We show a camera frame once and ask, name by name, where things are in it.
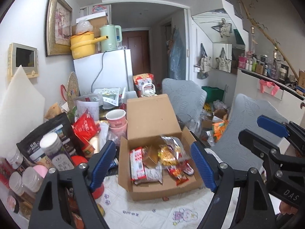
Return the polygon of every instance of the power cord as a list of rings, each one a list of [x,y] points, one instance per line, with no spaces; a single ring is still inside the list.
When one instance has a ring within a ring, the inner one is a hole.
[[[99,77],[99,75],[101,74],[101,72],[102,72],[102,70],[103,70],[103,68],[104,68],[104,63],[103,63],[103,61],[104,61],[104,55],[105,55],[105,53],[106,53],[106,52],[104,52],[103,55],[102,55],[102,68],[101,68],[101,70],[99,71],[99,73],[97,74],[96,78],[94,79],[94,81],[93,81],[93,83],[92,83],[92,85],[91,85],[91,93],[93,93],[92,88],[93,88],[93,85],[94,85],[95,81],[97,80],[97,78]]]

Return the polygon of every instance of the wooden door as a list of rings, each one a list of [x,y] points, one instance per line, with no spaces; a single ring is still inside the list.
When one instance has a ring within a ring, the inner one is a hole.
[[[127,31],[122,34],[122,45],[131,50],[133,75],[150,73],[148,31]]]

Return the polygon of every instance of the blue gripper pad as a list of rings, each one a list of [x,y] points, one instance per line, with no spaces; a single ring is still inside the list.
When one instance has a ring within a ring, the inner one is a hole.
[[[194,142],[191,144],[191,156],[194,160],[196,167],[199,171],[199,174],[204,182],[204,185],[211,189],[212,192],[216,192],[217,185],[214,180],[214,172],[211,169],[209,163],[205,159],[205,157],[202,155],[200,150],[198,149],[197,144]]]
[[[257,125],[263,129],[267,130],[268,132],[271,132],[274,135],[277,135],[280,138],[288,137],[288,131],[287,131],[286,127],[283,124],[281,124],[267,116],[261,115],[260,117],[258,117]]]
[[[87,186],[91,192],[102,185],[110,164],[115,157],[115,153],[115,143],[108,140],[102,150],[90,158],[88,162]]]

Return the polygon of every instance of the black snack bag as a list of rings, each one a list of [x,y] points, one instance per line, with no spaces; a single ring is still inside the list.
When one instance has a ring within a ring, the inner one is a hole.
[[[74,134],[66,113],[55,116],[30,132],[28,136],[17,143],[19,151],[31,163],[39,163],[49,168],[52,166],[52,163],[40,148],[39,143],[42,137],[50,132],[57,133],[70,156],[84,156],[83,151],[81,150],[82,142]]]

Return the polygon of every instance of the green bag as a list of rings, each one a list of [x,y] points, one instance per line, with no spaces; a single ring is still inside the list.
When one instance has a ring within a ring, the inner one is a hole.
[[[208,86],[202,86],[201,88],[207,93],[207,97],[205,100],[206,103],[214,102],[217,100],[222,101],[225,93],[224,90]]]

